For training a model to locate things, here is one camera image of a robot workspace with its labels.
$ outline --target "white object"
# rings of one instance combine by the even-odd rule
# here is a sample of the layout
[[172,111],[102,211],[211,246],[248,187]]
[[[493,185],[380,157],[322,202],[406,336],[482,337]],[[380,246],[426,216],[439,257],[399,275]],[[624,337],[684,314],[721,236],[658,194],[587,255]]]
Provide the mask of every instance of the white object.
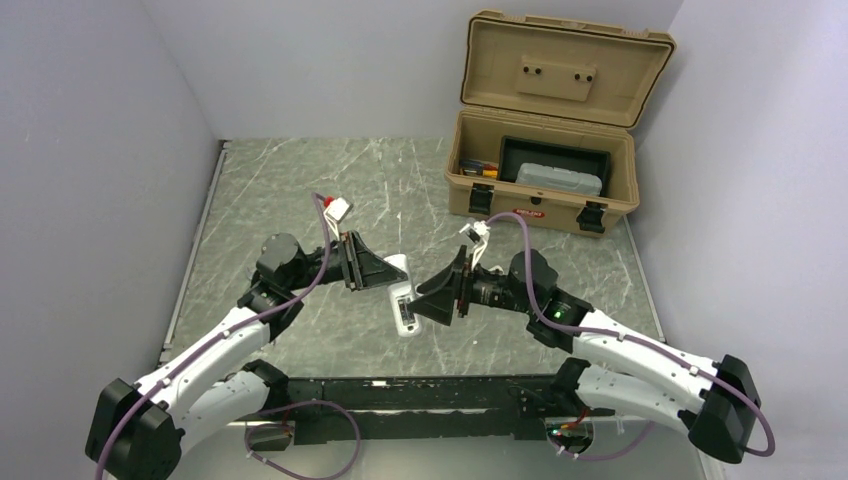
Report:
[[521,165],[515,183],[593,197],[600,195],[603,188],[603,182],[595,175],[535,163]]
[[349,203],[344,198],[333,199],[333,201],[327,205],[327,208],[324,209],[324,219],[327,220],[327,226],[330,228],[330,231],[333,232],[336,240],[341,239],[339,236],[339,224],[342,223],[342,220],[344,220],[351,210],[353,210],[353,204]]
[[473,270],[483,257],[486,247],[489,246],[489,226],[482,220],[466,223],[459,229],[459,233],[468,235],[468,238],[474,242],[474,249],[471,252],[471,269]]
[[405,282],[389,285],[389,303],[395,318],[395,327],[401,337],[413,337],[421,333],[421,318],[407,310],[406,305],[418,298],[412,284],[412,274],[409,273],[409,262],[406,255],[399,253],[384,258],[387,263],[406,273]]
[[[619,332],[620,338],[624,334],[639,337],[660,346],[707,373],[716,374],[712,359],[692,355],[664,345],[625,327],[600,310],[588,312],[583,321],[580,322],[580,326],[614,330]],[[654,350],[643,347],[638,343],[618,340],[616,337],[596,333],[581,333],[580,336],[574,337],[573,355],[592,362],[605,362],[617,371],[628,373],[648,382],[675,398],[679,404],[679,409],[685,408],[690,412],[701,411],[701,407],[704,405],[704,399],[700,397],[701,390],[709,391],[712,387],[712,382],[709,380],[690,375],[689,369],[681,367]]]
[[[208,339],[231,330],[236,323],[256,315],[248,308],[233,308],[218,325],[200,340],[189,347],[177,358],[153,373],[138,380],[138,391],[147,393],[159,380],[165,378],[171,369],[183,363],[195,350]],[[172,379],[171,383],[160,390],[151,399],[153,403],[166,402],[168,413],[176,419],[183,417],[189,408],[219,379],[237,367],[248,355],[264,347],[271,341],[268,325],[260,321],[219,340],[204,352],[189,367]]]
[[204,438],[224,428],[234,418],[262,410],[270,389],[253,372],[240,371],[226,382],[219,382],[206,391],[174,425],[185,430],[180,439],[183,455]]
[[610,372],[592,365],[580,375],[577,396],[592,408],[609,408],[618,415],[637,415],[686,435],[689,430],[677,417],[682,405],[638,378]]
[[344,198],[339,197],[330,202],[325,212],[329,219],[336,222],[336,224],[339,224],[342,223],[342,220],[344,220],[351,210],[353,210],[353,204],[349,203]]

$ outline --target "toolbox latch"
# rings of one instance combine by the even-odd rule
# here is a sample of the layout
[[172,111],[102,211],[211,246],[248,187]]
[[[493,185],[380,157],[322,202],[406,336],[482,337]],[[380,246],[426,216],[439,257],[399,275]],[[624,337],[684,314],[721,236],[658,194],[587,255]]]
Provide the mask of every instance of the toolbox latch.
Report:
[[494,188],[492,185],[475,183],[471,185],[471,196],[468,199],[468,212],[489,215],[492,206]]
[[595,202],[586,202],[586,207],[577,216],[577,224],[580,225],[580,230],[585,232],[604,233],[606,228],[601,220],[604,218],[604,207]]

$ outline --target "black tray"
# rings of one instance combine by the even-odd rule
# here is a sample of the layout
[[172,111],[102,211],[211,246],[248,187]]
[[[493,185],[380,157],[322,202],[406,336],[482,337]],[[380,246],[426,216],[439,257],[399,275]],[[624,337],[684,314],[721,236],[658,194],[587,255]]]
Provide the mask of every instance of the black tray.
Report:
[[606,196],[610,174],[609,152],[504,136],[501,141],[498,180],[514,183],[518,178],[518,169],[525,163],[595,175],[601,179],[600,196]]

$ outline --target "gray marble surface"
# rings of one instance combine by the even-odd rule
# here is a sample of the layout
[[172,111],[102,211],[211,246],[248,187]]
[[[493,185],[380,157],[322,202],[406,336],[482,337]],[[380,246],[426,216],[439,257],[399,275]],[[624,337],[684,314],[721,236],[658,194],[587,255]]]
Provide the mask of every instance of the gray marble surface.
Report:
[[[358,230],[379,255],[405,253],[423,281],[454,257],[466,218],[447,212],[443,171],[450,139],[238,140],[226,146],[215,196],[173,338],[175,354],[218,323],[248,287],[246,271],[271,234],[293,234],[305,251],[322,245],[311,192],[355,205],[344,230]],[[535,248],[560,272],[559,286],[621,323],[657,338],[623,222],[604,239],[532,229]],[[505,265],[523,248],[520,228],[497,224],[483,257]],[[292,376],[553,373],[567,354],[542,346],[520,314],[473,306],[451,327],[426,321],[400,338],[385,288],[321,286],[294,324],[255,357]]]

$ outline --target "toolbox lid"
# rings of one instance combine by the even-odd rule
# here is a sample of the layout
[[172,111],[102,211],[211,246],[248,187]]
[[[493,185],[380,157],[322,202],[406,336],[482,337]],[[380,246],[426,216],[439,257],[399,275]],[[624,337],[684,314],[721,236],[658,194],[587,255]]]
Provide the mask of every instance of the toolbox lid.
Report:
[[671,35],[483,10],[468,27],[462,103],[632,128]]

